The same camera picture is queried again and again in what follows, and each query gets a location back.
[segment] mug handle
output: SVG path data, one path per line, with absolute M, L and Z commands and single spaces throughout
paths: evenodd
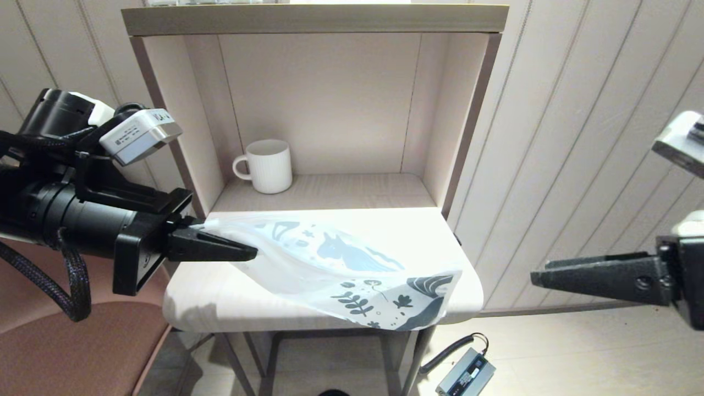
M 252 180 L 252 175 L 248 175 L 248 174 L 246 174 L 246 173 L 242 173 L 242 172 L 240 172 L 240 171 L 237 170 L 237 164 L 240 163 L 240 162 L 242 162 L 242 161 L 247 161 L 247 155 L 242 154 L 241 156 L 238 156 L 237 158 L 234 159 L 234 161 L 232 162 L 232 171 L 233 171 L 234 174 L 235 174 L 238 178 L 240 178 L 240 179 L 243 179 L 243 180 Z

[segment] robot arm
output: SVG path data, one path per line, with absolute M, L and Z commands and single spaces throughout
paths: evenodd
M 0 158 L 18 164 L 0 165 L 0 236 L 61 250 L 70 273 L 81 272 L 79 254 L 113 259 L 113 292 L 121 295 L 136 295 L 166 259 L 253 259 L 256 248 L 202 233 L 194 227 L 202 220 L 183 216 L 192 192 L 131 183 L 115 166 L 146 158 L 181 133 L 163 109 L 129 103 L 113 110 L 45 89 L 17 134 L 0 131 Z M 55 300 L 68 296 L 16 252 L 0 253 Z M 88 287 L 87 276 L 73 278 L 71 297 Z
M 653 151 L 704 178 L 704 117 L 677 116 L 655 140 Z M 669 306 L 704 330 L 704 211 L 694 211 L 645 252 L 549 261 L 531 272 L 535 286 Z

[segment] floor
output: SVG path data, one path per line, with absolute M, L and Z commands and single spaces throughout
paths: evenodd
M 689 329 L 671 309 L 644 306 L 476 318 L 438 327 L 425 360 L 475 331 L 489 337 L 487 357 L 497 368 L 482 396 L 704 396 L 704 332 Z M 380 344 L 375 340 L 285 340 L 274 394 L 316 396 L 339 388 L 351 396 L 385 395 Z M 476 343 L 475 349 L 483 347 Z M 246 355 L 244 348 L 244 341 L 236 339 L 240 357 Z M 421 378 L 414 396 L 436 395 L 435 387 L 465 350 Z M 252 361 L 243 365 L 256 372 Z M 244 392 L 214 338 L 171 333 L 139 395 L 240 396 Z

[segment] white wall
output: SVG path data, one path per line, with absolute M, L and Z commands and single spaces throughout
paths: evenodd
M 111 106 L 151 106 L 120 14 L 141 6 L 140 0 L 0 1 L 0 129 L 17 132 L 44 88 L 82 92 Z M 123 170 L 160 190 L 183 187 L 168 149 Z
M 704 2 L 508 3 L 450 222 L 487 310 L 600 302 L 529 285 L 529 272 L 652 250 L 702 205 L 704 182 L 650 145 L 678 112 L 704 111 Z

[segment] white mug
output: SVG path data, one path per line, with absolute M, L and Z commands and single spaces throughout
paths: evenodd
M 254 189 L 264 194 L 276 194 L 291 187 L 291 151 L 283 140 L 266 139 L 250 143 L 232 162 L 232 171 L 238 178 L 252 180 Z M 249 163 L 249 174 L 237 170 L 242 161 Z

